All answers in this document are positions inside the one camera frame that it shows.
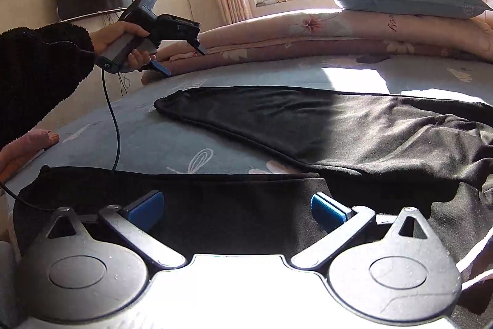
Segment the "bed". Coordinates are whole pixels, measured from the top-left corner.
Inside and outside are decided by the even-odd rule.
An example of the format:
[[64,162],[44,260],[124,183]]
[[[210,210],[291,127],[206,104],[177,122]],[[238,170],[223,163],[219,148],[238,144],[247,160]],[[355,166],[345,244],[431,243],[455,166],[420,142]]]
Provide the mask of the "bed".
[[[248,35],[257,36],[254,44],[245,41],[244,29],[231,34],[228,44],[224,42],[227,27],[212,34],[204,33],[201,41],[212,50],[211,56],[196,62],[193,60],[196,55],[184,43],[161,50],[160,59],[173,77],[157,80],[159,77],[153,73],[146,73],[143,89],[112,104],[122,138],[118,169],[148,175],[299,171],[285,159],[234,138],[163,117],[154,102],[179,90],[286,86],[493,105],[490,42],[493,30],[485,24],[397,15],[369,19],[366,12],[342,14],[340,10],[305,10],[286,14],[282,21],[276,19],[279,17],[255,19],[253,25],[250,23],[247,31],[250,30]],[[290,23],[286,24],[285,19],[290,19]],[[378,32],[368,34],[374,31],[375,19],[388,28],[386,36]],[[324,31],[320,21],[327,20],[330,27]],[[265,22],[270,27],[268,32],[272,33],[271,28],[276,27],[274,31],[280,34],[275,38],[262,37],[257,24]],[[316,54],[301,56],[307,49]],[[332,50],[329,56],[324,55],[327,49]],[[299,57],[283,57],[290,52]],[[43,165],[111,168],[116,140],[107,108],[81,117],[60,129],[59,134],[58,145],[9,181],[14,192],[32,183]],[[485,230],[486,226],[475,229],[474,238],[468,240],[470,247]],[[462,256],[461,252],[455,255],[457,259]],[[484,285],[485,289],[491,292],[491,287]],[[474,310],[473,304],[470,299],[463,300],[454,312],[456,323],[478,327],[486,321],[487,307]]]

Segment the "person's arm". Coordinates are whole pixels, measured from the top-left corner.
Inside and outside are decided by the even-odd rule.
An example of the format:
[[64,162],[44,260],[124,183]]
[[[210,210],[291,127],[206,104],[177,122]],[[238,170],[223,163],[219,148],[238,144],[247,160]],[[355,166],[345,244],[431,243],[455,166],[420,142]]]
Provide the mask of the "person's arm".
[[[124,32],[149,34],[137,25],[118,22],[91,34],[82,27],[57,23],[0,35],[0,149],[69,97],[94,68],[95,54]],[[137,69],[149,60],[149,54],[134,51],[128,64]]]

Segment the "bed sheet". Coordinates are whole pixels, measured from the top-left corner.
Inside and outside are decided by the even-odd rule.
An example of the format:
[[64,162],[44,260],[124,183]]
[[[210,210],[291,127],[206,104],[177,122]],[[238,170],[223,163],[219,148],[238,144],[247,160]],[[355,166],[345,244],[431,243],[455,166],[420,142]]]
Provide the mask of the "bed sheet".
[[[393,93],[493,105],[493,65],[427,56],[393,56],[361,64],[351,56],[313,56],[196,71],[148,85],[114,102],[121,133],[119,170],[146,174],[269,174],[296,170],[216,133],[167,120],[154,101],[193,87],[277,85],[354,93]],[[9,186],[19,192],[43,165],[110,169],[116,153],[107,107],[59,130],[61,141],[23,169]],[[13,200],[9,199],[9,210]]]

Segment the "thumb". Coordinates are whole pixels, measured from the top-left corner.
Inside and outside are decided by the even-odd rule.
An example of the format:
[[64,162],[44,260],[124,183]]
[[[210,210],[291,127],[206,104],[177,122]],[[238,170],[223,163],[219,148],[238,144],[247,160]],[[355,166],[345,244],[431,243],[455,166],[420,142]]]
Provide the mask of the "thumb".
[[129,23],[129,22],[122,22],[124,23],[123,25],[123,31],[127,32],[129,34],[134,34],[139,37],[147,37],[149,35],[149,32],[144,30],[142,27],[140,27],[137,24]]

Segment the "black fleece sleeve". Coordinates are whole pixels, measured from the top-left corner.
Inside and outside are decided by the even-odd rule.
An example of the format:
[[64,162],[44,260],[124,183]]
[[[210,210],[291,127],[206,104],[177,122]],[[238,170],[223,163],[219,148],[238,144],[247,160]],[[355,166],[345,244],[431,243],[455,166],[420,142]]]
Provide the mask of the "black fleece sleeve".
[[0,148],[75,91],[94,67],[93,51],[89,33],[68,23],[0,35]]

